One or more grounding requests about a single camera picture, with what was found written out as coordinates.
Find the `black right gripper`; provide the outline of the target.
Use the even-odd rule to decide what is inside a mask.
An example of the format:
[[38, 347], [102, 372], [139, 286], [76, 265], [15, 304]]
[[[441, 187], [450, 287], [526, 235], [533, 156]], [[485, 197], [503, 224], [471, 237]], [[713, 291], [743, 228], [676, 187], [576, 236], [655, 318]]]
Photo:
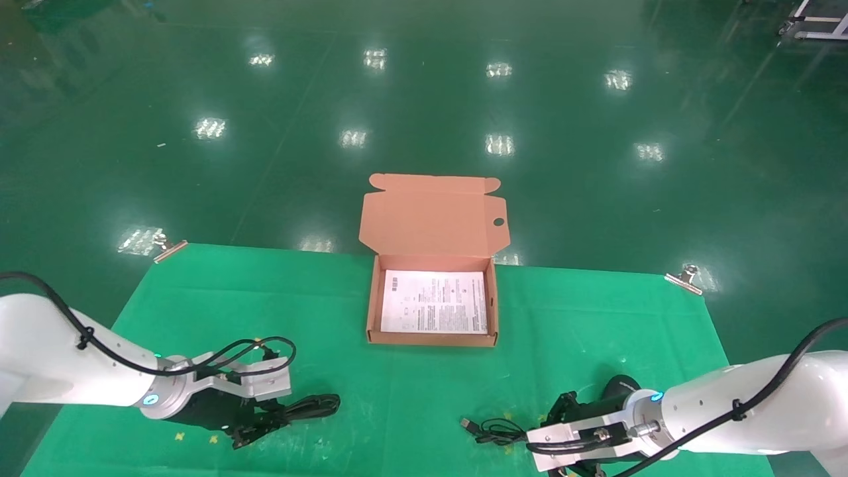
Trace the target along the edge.
[[[621, 421], [620, 415], [627, 407], [627, 399], [638, 392], [642, 387], [634, 378], [618, 374], [609, 380], [603, 388], [598, 399], [591, 402], [579, 403], [576, 392], [560, 394], [551, 409], [540, 421], [540, 425], [557, 425], [557, 423], [568, 423], [576, 420], [599, 419], [603, 416], [613, 415], [614, 421]], [[576, 462], [570, 467], [561, 467], [560, 476], [566, 477], [606, 477], [601, 464], [596, 462]]]

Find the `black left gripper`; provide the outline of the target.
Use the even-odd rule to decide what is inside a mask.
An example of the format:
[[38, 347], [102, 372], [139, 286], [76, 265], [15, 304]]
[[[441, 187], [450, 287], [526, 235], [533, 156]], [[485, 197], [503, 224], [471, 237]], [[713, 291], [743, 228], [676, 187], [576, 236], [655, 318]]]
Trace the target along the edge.
[[267, 435], [269, 427], [287, 427], [290, 419], [278, 401], [259, 401], [255, 407], [252, 399], [209, 388], [189, 398], [179, 411], [179, 423], [231, 433], [231, 448], [239, 450]]

